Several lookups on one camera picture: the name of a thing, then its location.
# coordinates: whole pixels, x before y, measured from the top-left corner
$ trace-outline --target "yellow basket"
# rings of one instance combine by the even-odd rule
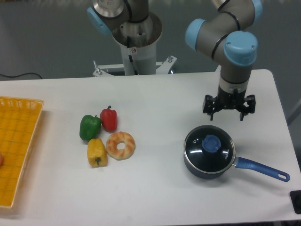
[[[12,208],[43,100],[0,97],[0,208]]]

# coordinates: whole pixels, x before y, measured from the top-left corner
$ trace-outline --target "black pot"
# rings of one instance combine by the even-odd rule
[[[204,179],[217,178],[234,165],[236,168],[255,170],[285,182],[290,180],[285,172],[236,157],[231,137],[216,126],[199,126],[187,135],[184,141],[184,162],[191,173]]]

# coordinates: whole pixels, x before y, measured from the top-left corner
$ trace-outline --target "pot handle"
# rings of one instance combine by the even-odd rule
[[[287,173],[249,159],[237,157],[233,165],[235,165],[236,168],[255,170],[259,173],[263,173],[265,175],[285,182],[290,180],[290,175],[288,175]]]

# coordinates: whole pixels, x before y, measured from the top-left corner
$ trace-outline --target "robotic arm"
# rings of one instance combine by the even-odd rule
[[[120,45],[126,75],[156,74],[162,23],[149,12],[148,0],[93,0],[87,14],[100,33],[112,33]]]
[[[187,28],[186,43],[221,65],[217,97],[206,95],[203,113],[213,119],[222,109],[236,109],[240,120],[255,112],[255,96],[245,98],[253,64],[257,57],[257,39],[242,30],[262,14],[260,0],[226,0],[212,21],[194,20]]]

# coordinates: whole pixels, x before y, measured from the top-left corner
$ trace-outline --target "white table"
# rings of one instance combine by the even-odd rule
[[[289,192],[301,188],[297,164],[273,76],[253,71],[247,95],[256,111],[239,121],[223,110],[214,120],[202,113],[215,96],[218,73],[0,82],[0,95],[45,101],[23,182],[13,210],[0,210],[0,225],[191,225],[300,219]],[[128,160],[109,157],[92,169],[79,138],[85,114],[111,105],[118,130],[134,137]],[[193,128],[210,124],[230,134],[237,156],[287,172],[282,182],[231,167],[221,177],[192,175],[183,141]],[[109,137],[99,135],[104,142]]]

